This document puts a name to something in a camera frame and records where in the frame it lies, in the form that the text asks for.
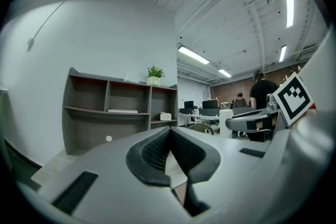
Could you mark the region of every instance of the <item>cable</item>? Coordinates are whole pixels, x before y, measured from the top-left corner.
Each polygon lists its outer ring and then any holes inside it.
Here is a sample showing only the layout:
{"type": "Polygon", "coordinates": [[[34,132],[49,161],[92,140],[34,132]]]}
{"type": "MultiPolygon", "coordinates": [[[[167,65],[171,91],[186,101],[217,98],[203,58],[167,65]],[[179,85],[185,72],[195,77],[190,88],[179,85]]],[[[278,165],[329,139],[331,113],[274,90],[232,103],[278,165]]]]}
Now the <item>cable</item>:
{"type": "Polygon", "coordinates": [[[37,34],[40,32],[40,30],[42,29],[43,25],[47,22],[47,20],[55,13],[56,10],[58,10],[58,8],[63,5],[63,3],[65,2],[66,0],[64,0],[61,4],[58,5],[57,8],[54,9],[54,11],[44,20],[44,22],[41,24],[41,26],[38,28],[38,30],[36,31],[35,35],[33,38],[30,38],[27,42],[27,45],[28,45],[28,48],[27,48],[27,51],[30,51],[32,45],[34,44],[34,41],[35,41],[35,38],[37,36],[37,34]]]}

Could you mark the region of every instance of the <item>white object on shelf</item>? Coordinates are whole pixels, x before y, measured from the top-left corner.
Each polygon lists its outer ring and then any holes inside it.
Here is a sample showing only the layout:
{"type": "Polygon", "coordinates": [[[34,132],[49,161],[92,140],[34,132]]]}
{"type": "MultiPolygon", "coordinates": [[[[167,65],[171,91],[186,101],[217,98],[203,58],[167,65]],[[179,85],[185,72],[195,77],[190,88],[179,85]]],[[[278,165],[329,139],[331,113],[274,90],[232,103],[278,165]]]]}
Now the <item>white object on shelf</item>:
{"type": "Polygon", "coordinates": [[[133,83],[139,83],[139,81],[132,80],[132,79],[128,79],[128,78],[127,78],[127,73],[125,73],[125,76],[124,76],[124,82],[133,82],[133,83]]]}
{"type": "Polygon", "coordinates": [[[107,112],[115,112],[115,113],[138,113],[137,110],[127,110],[127,109],[109,109],[107,112]]]}
{"type": "Polygon", "coordinates": [[[161,112],[160,114],[160,121],[171,121],[172,115],[170,113],[161,112]]]}

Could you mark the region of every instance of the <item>white cylinder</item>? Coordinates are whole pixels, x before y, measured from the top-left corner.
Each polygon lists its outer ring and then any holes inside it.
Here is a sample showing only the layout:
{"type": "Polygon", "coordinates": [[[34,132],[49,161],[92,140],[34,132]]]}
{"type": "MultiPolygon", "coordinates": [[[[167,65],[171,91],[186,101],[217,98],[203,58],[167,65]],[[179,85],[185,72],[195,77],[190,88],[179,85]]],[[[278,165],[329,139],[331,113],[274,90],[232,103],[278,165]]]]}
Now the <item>white cylinder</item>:
{"type": "Polygon", "coordinates": [[[232,138],[232,130],[226,127],[225,122],[227,119],[232,119],[231,109],[222,109],[219,112],[219,128],[220,136],[225,138],[232,138]]]}

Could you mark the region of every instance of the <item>computer monitor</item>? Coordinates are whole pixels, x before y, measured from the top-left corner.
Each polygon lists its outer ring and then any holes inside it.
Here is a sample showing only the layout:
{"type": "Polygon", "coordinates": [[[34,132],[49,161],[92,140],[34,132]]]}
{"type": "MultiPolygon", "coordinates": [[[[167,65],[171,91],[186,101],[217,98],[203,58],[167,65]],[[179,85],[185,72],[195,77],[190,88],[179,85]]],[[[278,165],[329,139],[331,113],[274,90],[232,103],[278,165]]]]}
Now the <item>computer monitor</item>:
{"type": "Polygon", "coordinates": [[[218,100],[208,100],[202,102],[202,108],[204,109],[218,109],[218,100]]]}
{"type": "Polygon", "coordinates": [[[193,109],[194,108],[194,101],[186,101],[184,102],[185,109],[193,109]]]}

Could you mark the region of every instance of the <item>office chair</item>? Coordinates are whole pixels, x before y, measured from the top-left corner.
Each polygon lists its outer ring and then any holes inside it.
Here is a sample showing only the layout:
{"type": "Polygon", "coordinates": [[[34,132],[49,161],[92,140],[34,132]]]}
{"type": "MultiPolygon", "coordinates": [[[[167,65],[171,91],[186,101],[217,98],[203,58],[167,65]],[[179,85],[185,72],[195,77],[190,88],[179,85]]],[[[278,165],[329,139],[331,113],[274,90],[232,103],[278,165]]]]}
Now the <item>office chair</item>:
{"type": "Polygon", "coordinates": [[[194,130],[201,133],[205,133],[205,130],[209,130],[211,135],[214,135],[214,130],[209,125],[203,123],[196,123],[194,125],[191,125],[190,130],[194,130]]]}

